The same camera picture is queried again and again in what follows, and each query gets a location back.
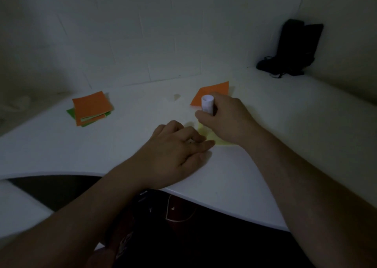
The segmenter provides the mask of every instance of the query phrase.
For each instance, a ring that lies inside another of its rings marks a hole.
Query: white wall
[[[325,24],[307,72],[377,103],[377,0],[303,0],[298,17]]]
[[[301,0],[0,0],[0,56],[31,94],[255,66]]]

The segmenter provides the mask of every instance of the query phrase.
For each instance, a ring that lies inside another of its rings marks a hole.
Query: white glue stick
[[[204,95],[202,97],[202,110],[213,116],[213,96]]]

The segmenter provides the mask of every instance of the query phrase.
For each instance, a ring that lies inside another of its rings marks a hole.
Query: desk surface
[[[264,127],[294,151],[377,207],[377,108],[309,76],[273,79],[255,69],[203,74],[116,89],[115,110],[76,127],[66,113],[75,94],[0,137],[0,179],[43,174],[104,175],[144,144],[155,127],[197,127],[191,99],[202,86],[230,82]],[[180,97],[174,101],[173,95]],[[215,146],[208,163],[164,190],[229,215],[287,230],[268,186],[238,146]]]

